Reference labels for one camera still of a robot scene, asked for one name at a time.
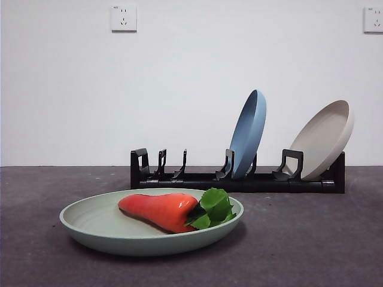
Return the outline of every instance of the dish rack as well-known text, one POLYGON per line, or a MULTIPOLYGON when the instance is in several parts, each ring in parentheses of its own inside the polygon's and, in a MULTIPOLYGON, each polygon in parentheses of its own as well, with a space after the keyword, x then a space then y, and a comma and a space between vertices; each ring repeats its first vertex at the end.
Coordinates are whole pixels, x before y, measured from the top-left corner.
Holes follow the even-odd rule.
POLYGON ((228 193, 345 193, 344 152, 316 181, 301 180, 304 159, 301 151, 284 149, 281 165, 271 173, 256 173, 256 155, 245 177, 239 180, 232 179, 235 153, 230 149, 226 150, 224 166, 215 173, 187 173, 186 156, 187 150, 185 149, 182 167, 174 173, 165 173, 166 149, 163 149, 159 151, 157 170, 151 173, 146 148, 131 151, 130 189, 191 188, 207 190, 214 187, 223 188, 228 193), (283 172, 287 157, 297 159, 297 169, 292 175, 283 172))

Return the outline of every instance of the electrical outlet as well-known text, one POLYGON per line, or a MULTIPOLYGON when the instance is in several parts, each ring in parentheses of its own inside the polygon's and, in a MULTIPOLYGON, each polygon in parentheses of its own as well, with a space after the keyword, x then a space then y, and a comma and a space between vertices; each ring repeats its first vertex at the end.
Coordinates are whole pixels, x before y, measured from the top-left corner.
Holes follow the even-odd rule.
POLYGON ((364 32, 383 33, 383 7, 364 8, 364 32))
POLYGON ((113 6, 110 11, 112 31, 137 31, 137 8, 135 5, 113 6))

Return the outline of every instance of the blue plate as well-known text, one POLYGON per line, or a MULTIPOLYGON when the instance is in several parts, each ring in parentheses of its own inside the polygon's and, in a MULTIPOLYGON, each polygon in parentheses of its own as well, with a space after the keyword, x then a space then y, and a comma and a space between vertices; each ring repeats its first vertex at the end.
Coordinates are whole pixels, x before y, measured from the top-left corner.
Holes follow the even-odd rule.
MULTIPOLYGON (((266 99, 254 90, 238 118, 230 149, 235 152, 232 179, 243 178, 257 154, 266 121, 266 99)), ((231 167, 229 160, 226 170, 231 167)))

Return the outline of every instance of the concrete floor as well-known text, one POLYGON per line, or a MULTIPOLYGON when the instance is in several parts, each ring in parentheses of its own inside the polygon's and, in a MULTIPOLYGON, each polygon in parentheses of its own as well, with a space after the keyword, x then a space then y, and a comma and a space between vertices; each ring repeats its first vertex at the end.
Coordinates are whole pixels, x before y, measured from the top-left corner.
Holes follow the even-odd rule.
POLYGON ((231 194, 239 225, 168 257, 93 251, 59 222, 68 204, 125 189, 129 167, 1 168, 1 286, 383 286, 383 167, 347 167, 345 194, 231 194))

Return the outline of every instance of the light green plate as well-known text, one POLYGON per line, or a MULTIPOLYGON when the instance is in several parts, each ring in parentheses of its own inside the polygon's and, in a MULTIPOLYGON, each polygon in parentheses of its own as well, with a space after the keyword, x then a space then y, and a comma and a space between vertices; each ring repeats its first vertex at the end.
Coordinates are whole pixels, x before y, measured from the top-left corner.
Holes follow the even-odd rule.
POLYGON ((118 255, 158 256, 195 250, 222 239, 234 229, 244 212, 243 205, 229 197, 233 212, 237 213, 232 220, 204 230, 165 234, 124 215, 117 207, 120 199, 131 194, 168 193, 187 193, 200 200, 203 191, 148 188, 100 194, 70 204, 61 211, 60 220, 76 241, 92 249, 118 255))

